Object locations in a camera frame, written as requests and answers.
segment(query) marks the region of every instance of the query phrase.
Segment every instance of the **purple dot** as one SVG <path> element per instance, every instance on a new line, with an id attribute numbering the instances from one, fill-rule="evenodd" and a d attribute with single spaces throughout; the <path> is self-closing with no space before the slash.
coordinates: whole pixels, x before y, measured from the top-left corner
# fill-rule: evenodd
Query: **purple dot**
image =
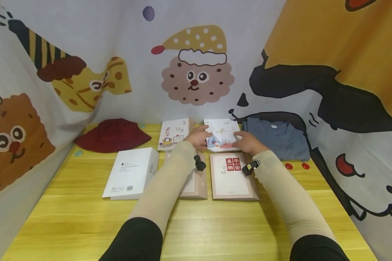
<path id="1" fill-rule="evenodd" d="M 152 21 L 155 17 L 154 8 L 152 8 L 151 6 L 147 6 L 146 8 L 144 8 L 143 16 L 147 21 Z"/>

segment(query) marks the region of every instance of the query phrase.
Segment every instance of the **printed backdrop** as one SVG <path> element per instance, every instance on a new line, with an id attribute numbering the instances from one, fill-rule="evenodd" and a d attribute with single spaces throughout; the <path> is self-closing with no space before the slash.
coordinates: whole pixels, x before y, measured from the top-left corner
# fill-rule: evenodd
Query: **printed backdrop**
<path id="1" fill-rule="evenodd" d="M 273 112 L 392 260 L 392 1 L 0 1 L 0 257 L 92 121 Z"/>

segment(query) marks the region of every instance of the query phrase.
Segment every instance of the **black sleeve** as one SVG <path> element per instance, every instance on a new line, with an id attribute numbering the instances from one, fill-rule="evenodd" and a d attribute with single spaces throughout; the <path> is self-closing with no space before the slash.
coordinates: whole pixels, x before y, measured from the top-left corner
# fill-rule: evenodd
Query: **black sleeve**
<path id="1" fill-rule="evenodd" d="M 163 234 L 151 220 L 135 217 L 124 223 L 99 261 L 159 261 Z"/>
<path id="2" fill-rule="evenodd" d="M 333 239 L 308 235 L 295 242 L 290 261 L 348 261 L 348 258 Z"/>

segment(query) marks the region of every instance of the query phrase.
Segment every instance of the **book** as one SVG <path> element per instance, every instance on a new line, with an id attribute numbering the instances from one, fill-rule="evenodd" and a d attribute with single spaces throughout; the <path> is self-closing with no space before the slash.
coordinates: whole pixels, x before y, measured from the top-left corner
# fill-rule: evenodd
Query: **book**
<path id="1" fill-rule="evenodd" d="M 194 123 L 189 118 L 163 121 L 160 140 L 158 140 L 158 150 L 172 151 L 175 145 L 184 140 L 193 128 Z"/>
<path id="2" fill-rule="evenodd" d="M 138 199 L 157 172 L 158 157 L 153 148 L 119 151 L 102 198 Z"/>
<path id="3" fill-rule="evenodd" d="M 205 162 L 205 155 L 197 151 L 196 152 L 200 159 Z M 166 152 L 166 158 L 164 163 L 167 162 L 171 153 Z M 206 172 L 198 171 L 196 168 L 188 176 L 180 194 L 179 198 L 192 198 L 192 199 L 207 199 L 208 198 L 208 187 L 206 182 Z"/>
<path id="4" fill-rule="evenodd" d="M 232 147 L 232 143 L 241 137 L 234 136 L 234 132 L 239 132 L 240 127 L 236 121 L 231 119 L 205 119 L 204 124 L 209 125 L 207 132 L 212 132 L 212 137 L 206 139 L 208 150 L 213 152 L 227 152 L 240 150 Z"/>
<path id="5" fill-rule="evenodd" d="M 259 200 L 254 174 L 242 172 L 249 160 L 246 154 L 211 154 L 210 160 L 213 199 Z"/>

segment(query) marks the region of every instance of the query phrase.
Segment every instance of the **beige arm sleeve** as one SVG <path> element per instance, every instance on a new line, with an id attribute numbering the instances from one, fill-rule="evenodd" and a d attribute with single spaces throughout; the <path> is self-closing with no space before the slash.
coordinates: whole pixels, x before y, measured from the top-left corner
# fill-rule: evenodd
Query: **beige arm sleeve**
<path id="1" fill-rule="evenodd" d="M 142 217 L 157 224 L 164 236 L 172 207 L 195 168 L 196 150 L 187 142 L 177 143 L 167 162 L 154 175 L 128 219 Z"/>
<path id="2" fill-rule="evenodd" d="M 314 201 L 272 151 L 260 152 L 253 160 L 261 161 L 255 170 L 256 178 L 281 214 L 292 245 L 313 234 L 336 241 Z"/>

